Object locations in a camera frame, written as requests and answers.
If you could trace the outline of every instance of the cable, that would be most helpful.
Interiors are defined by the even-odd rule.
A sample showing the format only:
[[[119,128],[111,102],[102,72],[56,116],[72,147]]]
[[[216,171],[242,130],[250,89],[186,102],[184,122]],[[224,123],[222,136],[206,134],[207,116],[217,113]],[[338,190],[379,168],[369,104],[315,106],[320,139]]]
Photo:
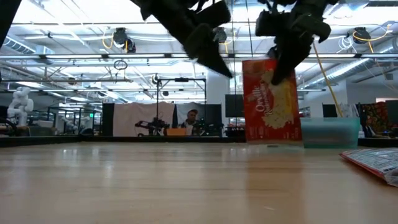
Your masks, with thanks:
[[[315,51],[315,54],[317,55],[317,60],[318,60],[318,63],[319,63],[319,67],[321,68],[323,77],[325,78],[325,81],[326,81],[326,84],[327,84],[328,87],[329,87],[331,96],[333,97],[333,101],[335,102],[335,105],[336,105],[338,114],[340,115],[340,117],[343,117],[343,112],[341,112],[341,108],[340,108],[340,105],[337,103],[335,93],[333,92],[333,89],[331,88],[329,79],[328,79],[328,77],[326,76],[326,72],[325,72],[325,70],[323,69],[321,59],[320,59],[320,57],[319,57],[319,55],[318,55],[317,47],[315,46],[315,43],[312,43],[312,45],[313,45],[313,49],[314,49],[314,51]]]
[[[249,6],[248,6],[248,0],[245,0],[245,2],[246,2],[246,12],[248,13],[248,15],[249,15]],[[251,29],[250,29],[250,20],[249,20],[249,16],[248,16],[248,25],[249,25],[249,36],[250,36],[250,50],[251,50],[251,57],[253,58],[253,43],[252,43],[252,40],[251,40]]]
[[[384,37],[388,34],[388,30],[389,30],[389,29],[390,29],[390,25],[387,26],[387,29],[386,29],[386,32],[384,33],[384,35],[382,35],[381,37],[377,37],[377,38],[375,38],[375,39],[363,39],[363,38],[357,37],[357,36],[355,36],[355,34],[357,33],[356,31],[353,32],[353,37],[354,37],[355,39],[362,40],[362,41],[375,41],[375,40],[380,40],[381,38],[384,38]]]
[[[102,37],[102,44],[103,44],[104,47],[106,47],[107,49],[111,49],[112,46],[113,46],[113,34],[112,34],[112,39],[111,39],[111,46],[107,46],[107,45],[105,44],[105,32],[104,32],[104,35],[103,35],[103,37]]]
[[[371,49],[372,54],[374,54],[373,47],[372,47],[372,43],[371,43],[370,41],[368,41],[368,44],[369,44],[369,48]],[[376,62],[376,65],[381,69],[381,73],[384,75],[384,78],[387,79],[387,75],[384,73],[383,68],[380,66],[379,62],[378,62],[377,60],[376,60],[375,62]],[[374,78],[376,78],[375,74],[373,74],[373,72],[371,72],[370,69],[367,68],[367,66],[365,66],[365,68],[368,70],[368,72],[369,72],[370,74],[373,75]],[[390,89],[390,90],[392,90],[392,91],[394,91],[394,92],[395,92],[395,91],[398,91],[398,90],[395,88],[395,86],[394,86],[393,84],[388,85],[388,84],[386,84],[386,83],[384,83],[384,82],[381,82],[381,83],[382,83],[383,85],[385,85],[388,89]]]

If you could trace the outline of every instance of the wooden table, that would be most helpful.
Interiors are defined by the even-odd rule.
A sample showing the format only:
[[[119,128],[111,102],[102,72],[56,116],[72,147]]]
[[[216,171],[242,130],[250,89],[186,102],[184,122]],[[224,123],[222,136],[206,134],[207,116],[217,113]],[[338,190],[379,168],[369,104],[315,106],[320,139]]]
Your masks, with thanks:
[[[81,143],[0,150],[0,223],[394,223],[398,188],[339,151]]]

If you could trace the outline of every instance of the humanoid robot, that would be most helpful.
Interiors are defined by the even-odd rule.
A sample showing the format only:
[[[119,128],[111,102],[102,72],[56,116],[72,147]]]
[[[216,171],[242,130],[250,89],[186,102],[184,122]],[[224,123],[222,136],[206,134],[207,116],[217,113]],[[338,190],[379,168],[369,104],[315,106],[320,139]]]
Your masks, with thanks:
[[[7,117],[15,118],[18,116],[18,126],[27,125],[27,113],[33,111],[34,103],[32,99],[29,99],[28,94],[30,93],[30,88],[28,87],[18,87],[17,91],[12,94],[12,102],[8,106]]]

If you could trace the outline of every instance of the popcorn box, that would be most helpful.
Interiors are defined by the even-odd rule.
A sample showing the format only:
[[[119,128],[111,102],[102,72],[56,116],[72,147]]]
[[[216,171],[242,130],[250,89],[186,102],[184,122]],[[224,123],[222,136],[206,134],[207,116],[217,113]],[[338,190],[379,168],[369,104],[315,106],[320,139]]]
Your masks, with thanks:
[[[244,117],[249,143],[302,144],[299,101],[294,72],[271,84],[277,60],[243,62]]]

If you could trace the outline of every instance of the teal plastic container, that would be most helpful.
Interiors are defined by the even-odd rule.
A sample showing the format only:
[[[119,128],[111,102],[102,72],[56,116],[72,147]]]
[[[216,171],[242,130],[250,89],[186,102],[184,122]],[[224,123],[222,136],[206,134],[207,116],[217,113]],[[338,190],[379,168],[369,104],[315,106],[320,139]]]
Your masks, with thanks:
[[[306,148],[356,149],[359,118],[301,118]]]

